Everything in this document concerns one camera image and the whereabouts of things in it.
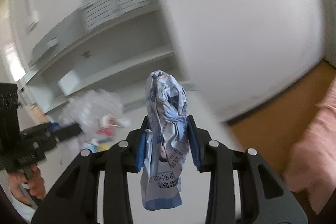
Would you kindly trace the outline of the person's left hand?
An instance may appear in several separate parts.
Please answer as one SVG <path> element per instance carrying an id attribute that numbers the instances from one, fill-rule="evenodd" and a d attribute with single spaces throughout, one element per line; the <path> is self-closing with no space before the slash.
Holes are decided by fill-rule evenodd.
<path id="1" fill-rule="evenodd" d="M 31 196 L 42 200 L 46 196 L 46 187 L 44 178 L 41 176 L 41 170 L 37 165 L 32 165 L 33 177 L 29 180 L 23 172 L 9 173 L 8 186 L 13 197 L 25 205 L 31 206 L 31 202 L 21 190 L 21 186 L 27 186 Z"/>

